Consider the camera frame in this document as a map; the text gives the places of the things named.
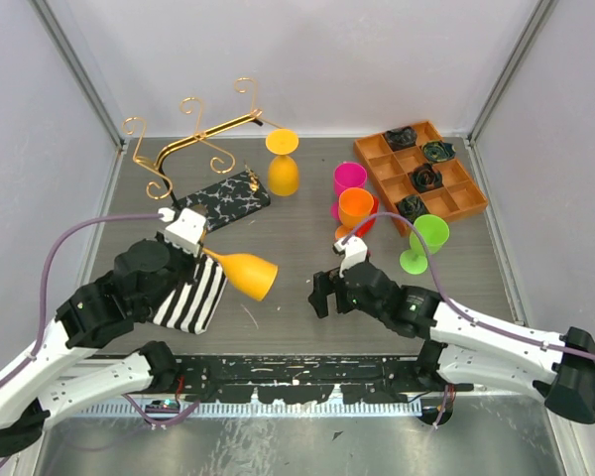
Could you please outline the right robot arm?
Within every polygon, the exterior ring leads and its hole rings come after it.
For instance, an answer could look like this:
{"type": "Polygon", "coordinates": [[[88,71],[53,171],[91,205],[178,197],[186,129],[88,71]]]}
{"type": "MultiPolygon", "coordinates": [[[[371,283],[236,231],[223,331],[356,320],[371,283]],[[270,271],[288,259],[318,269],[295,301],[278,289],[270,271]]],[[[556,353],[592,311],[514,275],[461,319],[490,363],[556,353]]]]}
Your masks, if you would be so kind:
{"type": "Polygon", "coordinates": [[[575,326],[562,334],[512,324],[440,293],[403,286],[368,261],[314,274],[309,304],[329,314],[361,311],[423,346],[416,381],[426,390],[480,385],[518,393],[577,423],[595,423],[595,340],[575,326]]]}

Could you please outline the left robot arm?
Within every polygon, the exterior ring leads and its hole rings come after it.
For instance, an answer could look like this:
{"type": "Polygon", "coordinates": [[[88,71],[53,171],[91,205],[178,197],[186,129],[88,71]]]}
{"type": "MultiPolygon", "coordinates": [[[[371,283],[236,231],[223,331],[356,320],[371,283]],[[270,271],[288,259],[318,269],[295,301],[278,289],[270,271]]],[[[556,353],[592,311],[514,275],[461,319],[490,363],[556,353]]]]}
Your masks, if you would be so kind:
{"type": "Polygon", "coordinates": [[[142,240],[114,268],[80,287],[56,311],[34,359],[0,388],[0,457],[35,443],[45,431],[101,401],[128,393],[166,393],[179,364],[164,341],[150,341],[120,362],[71,380],[61,375],[155,316],[191,278],[194,257],[165,242],[142,240]]]}

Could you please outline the yellow plastic wine glass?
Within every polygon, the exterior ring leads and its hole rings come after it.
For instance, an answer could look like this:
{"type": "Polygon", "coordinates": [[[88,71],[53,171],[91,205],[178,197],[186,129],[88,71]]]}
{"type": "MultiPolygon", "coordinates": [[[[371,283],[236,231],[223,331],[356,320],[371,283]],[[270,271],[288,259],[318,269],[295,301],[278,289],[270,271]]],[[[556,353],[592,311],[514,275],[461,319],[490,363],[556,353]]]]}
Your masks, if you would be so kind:
{"type": "Polygon", "coordinates": [[[298,135],[286,128],[271,132],[266,148],[274,155],[268,168],[270,191],[277,196],[290,196],[299,188],[299,169],[291,154],[298,148],[298,135]]]}

